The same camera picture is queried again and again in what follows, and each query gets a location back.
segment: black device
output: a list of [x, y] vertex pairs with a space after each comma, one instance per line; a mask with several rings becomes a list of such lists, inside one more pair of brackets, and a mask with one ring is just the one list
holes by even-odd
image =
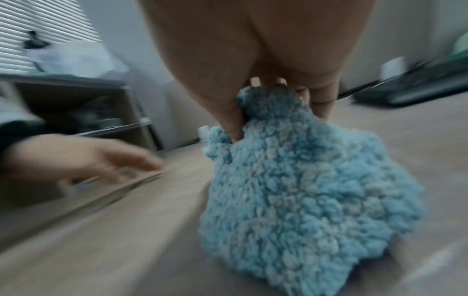
[[400, 107], [464, 91], [468, 91], [468, 58], [410, 71], [358, 91], [353, 96], [364, 104]]

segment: white wall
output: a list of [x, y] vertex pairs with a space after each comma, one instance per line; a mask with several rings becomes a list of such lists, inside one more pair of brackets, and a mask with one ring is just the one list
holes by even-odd
[[379, 79], [380, 66], [405, 56], [408, 64], [429, 56], [433, 0], [377, 0], [342, 81], [351, 89]]
[[435, 2], [431, 53], [435, 58], [443, 58], [451, 53], [456, 40], [468, 32], [468, 0]]
[[104, 44], [131, 69], [130, 85], [164, 148], [182, 144], [164, 94], [174, 78], [164, 66], [134, 0], [78, 0]]

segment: window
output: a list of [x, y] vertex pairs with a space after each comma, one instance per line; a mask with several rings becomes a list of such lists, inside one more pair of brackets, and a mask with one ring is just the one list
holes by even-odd
[[0, 72], [35, 69], [21, 48], [31, 30], [52, 43], [101, 41], [76, 0], [1, 0]]

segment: fluffy blue slipper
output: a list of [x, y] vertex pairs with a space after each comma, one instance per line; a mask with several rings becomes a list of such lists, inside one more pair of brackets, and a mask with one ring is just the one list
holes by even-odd
[[289, 296], [333, 296], [359, 261], [421, 217], [422, 188], [374, 134], [313, 116], [285, 87], [244, 89], [235, 144], [220, 128], [201, 217], [205, 249]]

